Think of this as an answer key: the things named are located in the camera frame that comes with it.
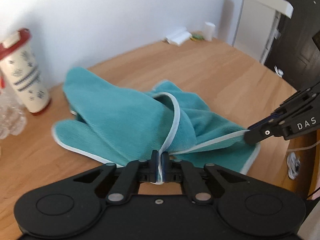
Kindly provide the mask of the teal towel white trim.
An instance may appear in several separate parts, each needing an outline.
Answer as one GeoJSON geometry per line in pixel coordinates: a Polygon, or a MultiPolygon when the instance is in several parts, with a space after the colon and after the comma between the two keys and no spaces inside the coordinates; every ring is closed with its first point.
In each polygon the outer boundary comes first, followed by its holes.
{"type": "Polygon", "coordinates": [[[168,80],[139,92],[73,68],[63,92],[75,118],[53,125],[55,142],[103,164],[125,166],[157,151],[196,167],[214,163],[246,174],[260,152],[259,144],[245,143],[243,127],[168,80]]]}

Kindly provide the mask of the white sneaker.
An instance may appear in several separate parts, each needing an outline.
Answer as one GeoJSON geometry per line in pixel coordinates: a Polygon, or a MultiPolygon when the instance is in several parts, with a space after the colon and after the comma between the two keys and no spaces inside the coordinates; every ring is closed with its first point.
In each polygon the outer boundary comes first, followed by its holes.
{"type": "Polygon", "coordinates": [[[300,159],[296,156],[295,152],[291,152],[286,159],[287,168],[288,168],[288,177],[291,180],[295,180],[299,175],[301,162],[300,159]]]}

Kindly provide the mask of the white air conditioner unit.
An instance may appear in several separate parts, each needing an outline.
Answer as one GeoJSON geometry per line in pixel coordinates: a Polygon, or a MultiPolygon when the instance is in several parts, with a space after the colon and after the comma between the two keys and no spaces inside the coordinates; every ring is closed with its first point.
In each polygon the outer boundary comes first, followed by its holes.
{"type": "Polygon", "coordinates": [[[281,16],[291,18],[293,6],[286,0],[242,0],[233,47],[264,64],[279,34],[281,16]]]}

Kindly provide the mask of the white pill bottle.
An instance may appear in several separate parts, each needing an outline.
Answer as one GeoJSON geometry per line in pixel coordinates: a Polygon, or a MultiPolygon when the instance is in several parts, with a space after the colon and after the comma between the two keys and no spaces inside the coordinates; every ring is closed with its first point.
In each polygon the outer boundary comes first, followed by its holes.
{"type": "Polygon", "coordinates": [[[212,22],[205,22],[203,29],[203,36],[206,41],[212,41],[215,34],[216,25],[212,22]]]}

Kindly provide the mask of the green yellow round tin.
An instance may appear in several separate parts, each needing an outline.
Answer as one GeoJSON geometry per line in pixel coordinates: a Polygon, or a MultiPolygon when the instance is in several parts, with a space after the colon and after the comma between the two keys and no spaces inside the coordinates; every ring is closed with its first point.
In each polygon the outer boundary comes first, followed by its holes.
{"type": "Polygon", "coordinates": [[[199,34],[199,33],[192,33],[190,39],[192,41],[203,41],[204,40],[204,36],[202,34],[199,34]]]}

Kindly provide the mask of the folded white tissue paper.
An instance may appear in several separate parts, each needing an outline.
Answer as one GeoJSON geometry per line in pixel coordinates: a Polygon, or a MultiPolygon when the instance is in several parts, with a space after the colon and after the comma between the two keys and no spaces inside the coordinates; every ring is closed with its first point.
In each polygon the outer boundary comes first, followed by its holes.
{"type": "Polygon", "coordinates": [[[167,35],[165,37],[165,40],[168,42],[168,44],[181,46],[184,42],[188,41],[192,37],[192,34],[187,31],[186,27],[177,29],[175,32],[173,32],[170,35],[167,35]]]}

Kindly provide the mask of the water bottle right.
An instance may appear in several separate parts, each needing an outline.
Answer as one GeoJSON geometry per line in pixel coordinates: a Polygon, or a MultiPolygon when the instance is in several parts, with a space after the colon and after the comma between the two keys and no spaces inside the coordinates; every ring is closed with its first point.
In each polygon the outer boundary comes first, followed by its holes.
{"type": "Polygon", "coordinates": [[[1,140],[9,135],[19,135],[24,130],[27,120],[20,104],[5,89],[4,77],[1,76],[1,140]]]}

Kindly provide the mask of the red lid travel tumbler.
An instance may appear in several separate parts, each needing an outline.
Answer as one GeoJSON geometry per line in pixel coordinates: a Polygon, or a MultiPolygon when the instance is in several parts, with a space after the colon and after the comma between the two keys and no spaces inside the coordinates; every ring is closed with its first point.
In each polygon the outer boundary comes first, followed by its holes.
{"type": "Polygon", "coordinates": [[[30,30],[22,28],[1,42],[1,71],[19,101],[30,113],[37,114],[46,109],[51,98],[30,40],[30,30]]]}

